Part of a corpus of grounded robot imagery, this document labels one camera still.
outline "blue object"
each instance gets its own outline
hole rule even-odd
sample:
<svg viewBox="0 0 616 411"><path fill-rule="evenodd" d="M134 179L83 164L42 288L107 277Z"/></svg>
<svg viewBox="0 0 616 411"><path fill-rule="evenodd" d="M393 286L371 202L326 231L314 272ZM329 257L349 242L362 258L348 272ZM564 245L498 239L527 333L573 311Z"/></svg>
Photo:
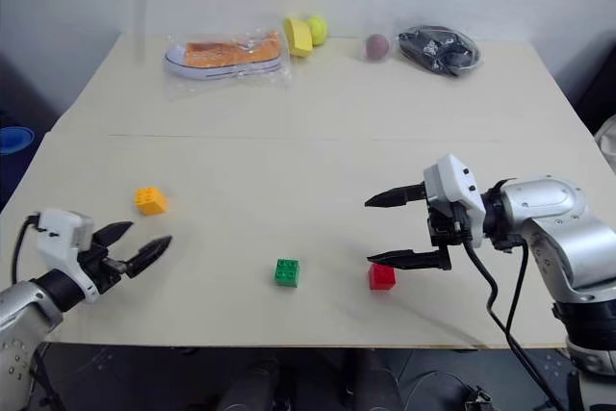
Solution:
<svg viewBox="0 0 616 411"><path fill-rule="evenodd" d="M0 129L0 154L13 154L30 146L35 133L28 127L4 127Z"/></svg>

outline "yellow-green ball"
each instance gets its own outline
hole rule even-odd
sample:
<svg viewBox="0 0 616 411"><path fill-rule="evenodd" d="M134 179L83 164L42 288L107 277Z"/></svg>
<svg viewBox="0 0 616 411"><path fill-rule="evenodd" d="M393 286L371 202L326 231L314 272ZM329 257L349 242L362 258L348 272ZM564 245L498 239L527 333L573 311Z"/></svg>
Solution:
<svg viewBox="0 0 616 411"><path fill-rule="evenodd" d="M327 39L327 23L320 16L312 16L308 21L308 28L310 28L310 35L312 36L313 45L322 45Z"/></svg>

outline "floor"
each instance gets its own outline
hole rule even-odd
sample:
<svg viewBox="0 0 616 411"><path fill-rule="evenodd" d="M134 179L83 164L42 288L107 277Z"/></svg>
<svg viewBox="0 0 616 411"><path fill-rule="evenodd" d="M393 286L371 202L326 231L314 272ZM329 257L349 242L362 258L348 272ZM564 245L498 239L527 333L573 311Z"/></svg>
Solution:
<svg viewBox="0 0 616 411"><path fill-rule="evenodd" d="M508 350L381 349L398 378L408 411L463 410L464 388L453 377L488 392L500 411L540 410L545 397ZM570 362L553 349L530 351L556 392L566 399ZM340 348L197 348L51 345L45 362L67 411L172 410L204 403L230 386L252 361L275 356L296 371L295 409L344 410L337 380L344 359ZM29 410L40 409L39 390Z"/></svg>

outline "white tabletop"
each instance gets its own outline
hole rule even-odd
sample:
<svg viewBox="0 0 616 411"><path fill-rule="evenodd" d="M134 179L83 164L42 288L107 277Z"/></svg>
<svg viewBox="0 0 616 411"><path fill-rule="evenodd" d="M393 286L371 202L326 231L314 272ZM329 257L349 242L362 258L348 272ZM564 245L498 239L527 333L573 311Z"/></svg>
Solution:
<svg viewBox="0 0 616 411"><path fill-rule="evenodd" d="M125 259L170 233L164 257L93 305L80 304L51 339L178 346L493 347L488 288L462 249L452 271L398 271L391 292L368 288L366 256L429 250L422 203L371 210L375 193L422 180L452 152L482 190L507 177L564 176L616 227L616 179L527 45L484 42L485 64L462 79L391 59L365 64L356 40L332 39L294 66L288 88L235 83L168 101L162 37L121 37L79 100L45 138L0 216L0 274L21 221L45 207L98 226L133 220L114 247ZM139 187L158 186L168 212L141 216ZM22 279L44 268L30 236ZM519 257L479 250L510 300ZM300 261L297 289L272 282L276 259ZM529 266L514 331L528 346L565 331Z"/></svg>
<svg viewBox="0 0 616 411"><path fill-rule="evenodd" d="M391 292L371 292L365 257L432 249L423 203L366 209L375 193L422 180L422 167L456 153L485 190L536 173L576 181L593 211L616 226L615 179L597 150L569 141L279 141L50 134L0 218L0 274L23 218L47 206L98 226L133 220L114 247L125 259L170 233L155 265L93 305L80 304L52 339L182 346L501 346L485 313L488 288L462 249L452 271L398 271ZM138 187L158 186L168 212L143 217ZM20 277L44 268L22 251ZM504 314L519 255L479 250L500 283ZM300 261L299 287L274 285L276 259ZM515 332L525 345L561 344L564 329L531 263Z"/></svg>

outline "black cable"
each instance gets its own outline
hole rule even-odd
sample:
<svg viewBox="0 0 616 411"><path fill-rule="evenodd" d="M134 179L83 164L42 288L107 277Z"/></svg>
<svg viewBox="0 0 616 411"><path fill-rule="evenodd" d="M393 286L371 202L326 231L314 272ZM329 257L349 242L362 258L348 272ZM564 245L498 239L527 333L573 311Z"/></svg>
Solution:
<svg viewBox="0 0 616 411"><path fill-rule="evenodd" d="M464 242L464 249L466 250L469 258L479 271L483 278L488 282L490 286L490 295L488 296L488 301L486 303L486 309L488 314L500 328L500 330L504 333L505 339L511 348L511 351L518 358L518 361L522 364L522 366L526 369L526 372L532 377L532 379L536 382L536 384L543 390L543 392L548 396L548 399L552 403L552 405L558 411L567 411L564 404L560 401L560 399L553 392L550 384L548 384L547 380L543 377L543 375L539 372L537 367L530 361L530 358L526 355L524 349L518 344L518 341L511 334L511 324L513 322L513 317L515 315L515 311L518 305L518 300L520 298L520 292L522 290L522 283L524 281L524 277L526 274L526 265L528 262L528 246L526 243L523 245L523 255L522 255L522 263L520 265L520 273L518 274L518 282L516 284L516 290L513 295L513 300L511 302L511 308L509 310L509 315L507 317L507 325L502 324L501 319L494 313L492 307L494 306L494 302L499 295L499 285L496 280L490 274L490 272L484 267L481 263L475 250L473 249L473 245L471 242Z"/></svg>
<svg viewBox="0 0 616 411"><path fill-rule="evenodd" d="M15 247L13 249L13 259L11 260L11 284L17 284L17 262L19 260L19 251L21 250L21 246L23 245L23 239L26 236L26 231L28 231L28 227L30 225L34 225L38 231L42 231L38 229L39 226L39 214L32 214L28 216L24 222L21 224L21 228L19 229L19 235L17 236L17 241L15 242ZM66 411L62 400L58 393L54 390L51 385L51 381L49 380L49 374L47 373L47 369L45 368L45 363L42 360L42 356L40 355L38 350L35 350L35 353L32 355L32 359L37 365L37 370L33 371L30 369L30 374L34 378L34 380L40 385L40 387L45 391L46 397L44 400L44 404L49 405L51 411Z"/></svg>
<svg viewBox="0 0 616 411"><path fill-rule="evenodd" d="M39 225L39 214L28 216L28 218L26 218L26 220L21 224L19 235L17 236L17 241L15 242L15 247L13 249L13 259L11 260L11 284L17 284L17 261L19 260L19 251L21 250L23 238L26 236L26 231L28 231L28 227L30 225Z"/></svg>

